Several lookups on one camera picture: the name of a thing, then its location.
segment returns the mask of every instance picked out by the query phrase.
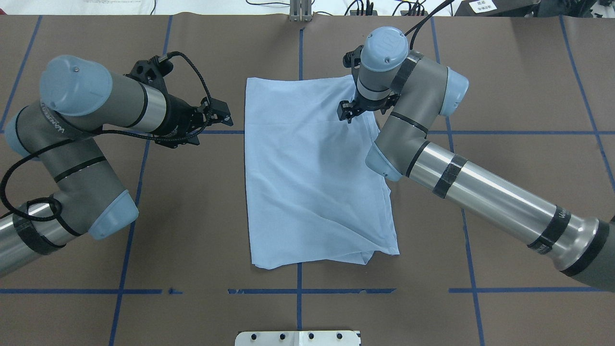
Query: white label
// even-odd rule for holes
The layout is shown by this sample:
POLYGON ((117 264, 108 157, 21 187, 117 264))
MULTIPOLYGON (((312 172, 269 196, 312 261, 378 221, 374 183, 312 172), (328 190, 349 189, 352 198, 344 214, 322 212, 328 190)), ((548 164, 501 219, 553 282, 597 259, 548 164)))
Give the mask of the white label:
POLYGON ((470 2, 470 7, 474 11, 474 13, 483 13, 489 12, 493 10, 497 10, 498 8, 493 4, 491 0, 478 0, 470 2))

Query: blue cap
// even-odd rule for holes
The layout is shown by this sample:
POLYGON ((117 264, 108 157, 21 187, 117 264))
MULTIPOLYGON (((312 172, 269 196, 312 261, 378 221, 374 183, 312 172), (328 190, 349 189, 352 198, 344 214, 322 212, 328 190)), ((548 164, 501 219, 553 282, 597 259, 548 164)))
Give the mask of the blue cap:
POLYGON ((41 100, 66 116, 83 116, 99 109, 111 95, 111 73, 97 62, 61 55, 41 76, 41 100))
POLYGON ((374 72, 385 72, 401 65, 408 56, 408 39, 392 26, 382 26, 365 39, 361 65, 374 72))
POLYGON ((30 153, 23 147, 22 143, 19 141, 19 137, 17 137, 17 118, 19 117, 19 113, 17 113, 17 115, 14 116, 6 125, 6 128, 4 129, 4 136, 6 137, 6 142, 9 144, 9 147, 13 149, 14 152, 18 153, 22 157, 26 157, 30 155, 30 153))
POLYGON ((94 221, 88 233, 92 238, 101 240, 130 225, 139 216, 139 210, 128 194, 120 193, 94 221))
POLYGON ((446 79, 446 91, 444 92, 444 102, 442 102, 442 110, 440 115, 450 116, 457 109, 464 96, 466 96, 467 88, 470 82, 466 77, 459 73, 448 69, 448 77, 446 79))
POLYGON ((374 172, 393 182, 403 177, 402 174, 393 167, 382 151, 380 151, 375 142, 371 144, 370 151, 365 158, 365 164, 374 172))

